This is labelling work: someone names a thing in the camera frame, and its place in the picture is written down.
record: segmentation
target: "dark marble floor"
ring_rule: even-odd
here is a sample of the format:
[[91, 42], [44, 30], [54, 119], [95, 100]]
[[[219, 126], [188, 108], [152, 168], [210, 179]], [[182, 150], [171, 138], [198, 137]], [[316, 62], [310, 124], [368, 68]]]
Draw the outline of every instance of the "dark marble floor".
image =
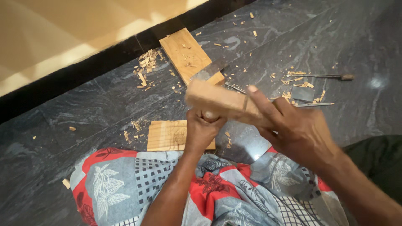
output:
[[[351, 82], [303, 80], [315, 86], [316, 97], [325, 90], [324, 101], [335, 102], [320, 109], [344, 146], [402, 133], [397, 102], [402, 97], [401, 12], [396, 0], [258, 0], [192, 34], [202, 32], [195, 38], [212, 60], [223, 55], [231, 61], [225, 69], [235, 74], [230, 83], [256, 84], [268, 97], [290, 90], [280, 79], [291, 66], [314, 74], [354, 73]], [[74, 164], [107, 146], [145, 151], [146, 136], [129, 144], [123, 131], [147, 134], [153, 120], [185, 119], [185, 87], [176, 89], [182, 94], [172, 91], [180, 82], [170, 75], [172, 64], [158, 62], [147, 74], [156, 84], [148, 91], [136, 88], [140, 80], [132, 71], [137, 64], [129, 62], [0, 125], [4, 225], [83, 225], [71, 191], [62, 185]], [[131, 121], [139, 121], [141, 131]], [[231, 134], [231, 149], [225, 131]], [[217, 155], [243, 163], [252, 163], [268, 144], [253, 126], [235, 121], [225, 125], [216, 142]]]

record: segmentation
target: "hand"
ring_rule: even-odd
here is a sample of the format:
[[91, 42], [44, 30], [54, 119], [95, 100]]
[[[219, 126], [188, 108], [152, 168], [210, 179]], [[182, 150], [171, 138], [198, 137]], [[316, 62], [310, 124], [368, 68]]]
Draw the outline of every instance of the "hand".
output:
[[209, 123], [202, 119], [201, 112], [196, 109], [189, 110], [186, 116], [187, 138], [185, 153], [201, 156], [228, 119], [220, 117], [215, 122]]
[[273, 124], [273, 128], [257, 129], [275, 150], [316, 173], [344, 156], [331, 138], [322, 111], [299, 109], [282, 97], [271, 103], [255, 86], [248, 90], [258, 109]]

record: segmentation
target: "beige wall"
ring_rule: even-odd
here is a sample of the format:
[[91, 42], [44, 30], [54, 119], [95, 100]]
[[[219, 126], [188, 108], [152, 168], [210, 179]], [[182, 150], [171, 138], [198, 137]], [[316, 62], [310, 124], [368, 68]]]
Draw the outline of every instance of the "beige wall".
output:
[[1, 0], [0, 96], [207, 0]]

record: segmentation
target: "man's right hand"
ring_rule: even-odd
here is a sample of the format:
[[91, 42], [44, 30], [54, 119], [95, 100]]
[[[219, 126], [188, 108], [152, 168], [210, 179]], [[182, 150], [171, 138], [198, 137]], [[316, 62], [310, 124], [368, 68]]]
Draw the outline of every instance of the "man's right hand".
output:
[[257, 129], [275, 150], [318, 174], [345, 156], [332, 140], [322, 111], [299, 109], [282, 97], [271, 103], [255, 86], [249, 86], [248, 91], [273, 124], [273, 128]]

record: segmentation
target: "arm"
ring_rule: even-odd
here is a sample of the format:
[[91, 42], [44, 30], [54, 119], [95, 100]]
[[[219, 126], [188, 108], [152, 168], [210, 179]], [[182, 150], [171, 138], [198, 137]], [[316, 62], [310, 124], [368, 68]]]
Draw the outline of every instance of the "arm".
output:
[[208, 123], [197, 116], [194, 109], [187, 112], [187, 138], [184, 153], [145, 214], [141, 225], [181, 225], [191, 178], [197, 163], [225, 123], [225, 118]]
[[402, 225], [402, 207], [369, 181], [335, 144], [321, 111], [298, 109], [284, 98], [271, 103], [255, 86], [248, 90], [273, 124], [272, 128], [258, 127], [261, 136], [275, 150], [322, 177], [360, 225]]

